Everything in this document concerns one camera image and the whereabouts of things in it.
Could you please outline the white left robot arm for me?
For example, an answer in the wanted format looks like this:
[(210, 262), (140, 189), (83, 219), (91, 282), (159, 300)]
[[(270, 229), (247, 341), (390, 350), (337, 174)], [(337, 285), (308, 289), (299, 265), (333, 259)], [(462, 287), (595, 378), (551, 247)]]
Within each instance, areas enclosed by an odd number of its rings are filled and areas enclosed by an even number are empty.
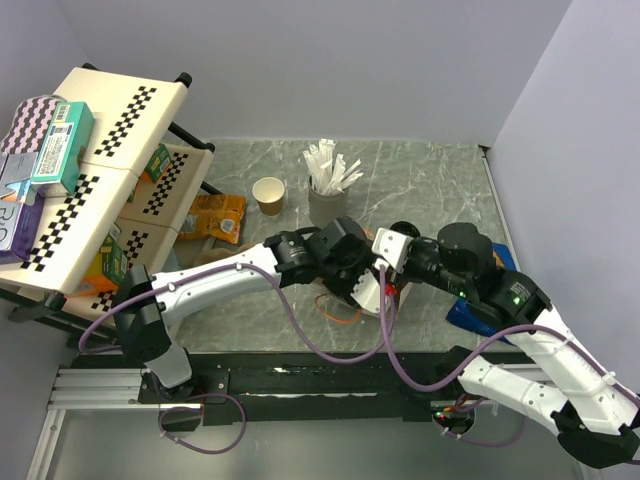
[(191, 399), (198, 378), (185, 348), (169, 334), (175, 322), (218, 301), (319, 282), (350, 305), (373, 264), (372, 242), (350, 217), (324, 228), (281, 231), (244, 251), (186, 270), (150, 274), (136, 265), (112, 304), (126, 359), (152, 372), (177, 402)]

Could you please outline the cardboard cup carrier tray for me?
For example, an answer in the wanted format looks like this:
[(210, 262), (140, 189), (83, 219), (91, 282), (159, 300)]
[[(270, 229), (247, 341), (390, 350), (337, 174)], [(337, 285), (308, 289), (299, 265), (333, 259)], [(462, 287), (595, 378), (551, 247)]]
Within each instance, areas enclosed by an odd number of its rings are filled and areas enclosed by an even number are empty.
[(235, 249), (226, 247), (205, 247), (193, 260), (192, 266), (199, 267), (212, 262), (220, 261), (237, 254), (244, 253), (255, 246), (255, 243), (245, 243)]

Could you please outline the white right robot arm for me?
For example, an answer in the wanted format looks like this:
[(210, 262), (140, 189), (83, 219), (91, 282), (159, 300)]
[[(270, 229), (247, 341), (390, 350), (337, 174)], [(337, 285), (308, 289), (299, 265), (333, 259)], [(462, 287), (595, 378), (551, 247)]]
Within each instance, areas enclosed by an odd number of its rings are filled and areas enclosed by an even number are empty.
[(551, 385), (520, 377), (479, 352), (451, 349), (434, 389), (504, 405), (544, 426), (574, 459), (603, 469), (636, 463), (639, 397), (571, 334), (549, 297), (527, 275), (497, 265), (491, 240), (471, 223), (443, 227), (437, 238), (408, 237), (402, 277), (465, 300), (471, 312), (526, 354)]

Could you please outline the brown paper takeout bag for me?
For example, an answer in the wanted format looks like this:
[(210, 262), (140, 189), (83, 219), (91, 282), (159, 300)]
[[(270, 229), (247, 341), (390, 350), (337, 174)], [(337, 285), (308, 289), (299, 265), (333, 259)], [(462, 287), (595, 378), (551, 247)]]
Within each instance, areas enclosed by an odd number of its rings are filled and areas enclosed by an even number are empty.
[(371, 265), (356, 279), (351, 291), (342, 302), (354, 301), (362, 315), (380, 317), (381, 311), (390, 312), (391, 301), (399, 311), (412, 288), (412, 283), (401, 277), (402, 260), (407, 260), (406, 249), (415, 235), (397, 229), (380, 228), (376, 234), (365, 231), (371, 240), (374, 254)]

